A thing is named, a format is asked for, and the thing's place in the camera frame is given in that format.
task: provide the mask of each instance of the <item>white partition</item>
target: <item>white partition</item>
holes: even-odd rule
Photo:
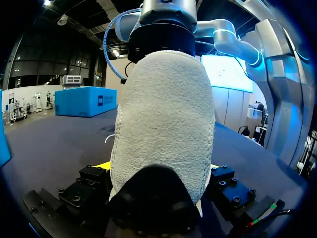
[[[213,87],[216,121],[238,131],[246,123],[250,93]]]
[[[62,89],[63,87],[61,85],[40,85],[4,90],[2,92],[2,112],[5,111],[5,106],[9,104],[10,94],[14,94],[14,100],[18,100],[22,103],[22,99],[24,98],[26,103],[32,104],[34,103],[33,96],[37,92],[41,92],[42,108],[44,108],[46,102],[46,92],[56,92]]]

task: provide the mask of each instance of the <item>white cable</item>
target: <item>white cable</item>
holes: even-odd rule
[[[115,75],[117,75],[120,79],[125,80],[126,78],[123,77],[111,64],[109,56],[108,56],[108,51],[107,51],[107,37],[108,37],[108,32],[110,30],[110,28],[112,27],[112,25],[117,21],[117,19],[119,19],[120,17],[123,17],[126,14],[130,14],[130,13],[134,13],[134,12],[138,12],[141,11],[141,9],[137,8],[137,9],[133,9],[133,10],[129,10],[126,11],[124,13],[119,14],[118,16],[116,16],[108,25],[107,29],[105,30],[105,34],[104,34],[104,55],[105,55],[105,59],[107,61],[107,64],[109,65],[109,67],[111,68],[111,70],[113,71],[113,73]]]
[[[115,136],[115,134],[108,136],[108,137],[106,138],[106,140],[105,140],[105,144],[107,143],[108,139],[109,139],[110,137],[113,137],[113,136]]]
[[[208,43],[208,42],[204,42],[204,41],[195,41],[195,42],[214,47],[214,44],[212,44],[212,43]]]
[[[264,123],[263,123],[263,129],[262,129],[262,132],[261,132],[261,135],[260,135],[260,138],[259,138],[259,142],[260,142],[260,140],[261,140],[261,137],[262,137],[262,134],[263,134],[263,131],[264,131],[264,125],[265,125],[267,116],[268,116],[268,114],[266,114],[266,117],[265,117],[265,120],[264,120]]]

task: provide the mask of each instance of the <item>air conditioning unit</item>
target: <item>air conditioning unit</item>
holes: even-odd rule
[[[61,85],[65,88],[79,88],[83,83],[80,75],[65,75],[62,78]]]

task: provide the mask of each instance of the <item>ceiling light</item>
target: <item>ceiling light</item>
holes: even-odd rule
[[[44,0],[44,6],[49,6],[51,5],[51,1],[49,0]]]

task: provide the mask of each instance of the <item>printed logo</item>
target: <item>printed logo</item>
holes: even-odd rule
[[[102,106],[104,104],[104,97],[102,95],[98,96],[98,106]]]

